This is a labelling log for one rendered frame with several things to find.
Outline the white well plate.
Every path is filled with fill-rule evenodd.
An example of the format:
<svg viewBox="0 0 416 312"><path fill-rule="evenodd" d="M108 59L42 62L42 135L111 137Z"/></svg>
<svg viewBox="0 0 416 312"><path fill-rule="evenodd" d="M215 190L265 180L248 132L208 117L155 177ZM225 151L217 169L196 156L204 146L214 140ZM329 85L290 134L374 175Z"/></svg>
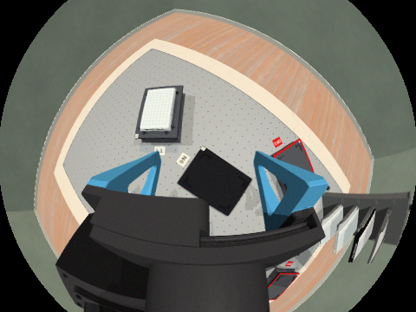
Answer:
<svg viewBox="0 0 416 312"><path fill-rule="evenodd" d="M353 236L357 229L359 207L356 207L345 223L335 231L335 239L332 255L336 255L346 242Z"/></svg>
<svg viewBox="0 0 416 312"><path fill-rule="evenodd" d="M147 91L140 122L140 131L171 131L176 88L158 88Z"/></svg>
<svg viewBox="0 0 416 312"><path fill-rule="evenodd" d="M343 205L341 205L329 218L326 218L321 222L326 237L318 243L317 247L322 247L335 234L336 227L342 219Z"/></svg>

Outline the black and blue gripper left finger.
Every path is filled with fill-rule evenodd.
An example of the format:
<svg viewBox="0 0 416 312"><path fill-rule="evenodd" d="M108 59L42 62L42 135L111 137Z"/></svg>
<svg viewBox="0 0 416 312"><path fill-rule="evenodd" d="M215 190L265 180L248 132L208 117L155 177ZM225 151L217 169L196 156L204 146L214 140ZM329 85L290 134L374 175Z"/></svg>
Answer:
<svg viewBox="0 0 416 312"><path fill-rule="evenodd" d="M129 184L151 168L140 194L155 196L160 167L159 151L155 151L122 166L97 174L88 181L87 185L104 187L112 191L128 192Z"/></svg>

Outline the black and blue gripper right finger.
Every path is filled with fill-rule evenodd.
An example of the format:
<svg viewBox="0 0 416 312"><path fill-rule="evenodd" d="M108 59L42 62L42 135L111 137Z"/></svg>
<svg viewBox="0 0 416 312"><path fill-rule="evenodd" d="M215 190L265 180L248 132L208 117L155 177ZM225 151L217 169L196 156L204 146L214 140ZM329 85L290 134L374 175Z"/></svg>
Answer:
<svg viewBox="0 0 416 312"><path fill-rule="evenodd" d="M327 190L324 177L256 151L254 167L263 208L265 231L278 229L294 211L313 207ZM287 191L279 203L265 169L279 178Z"/></svg>

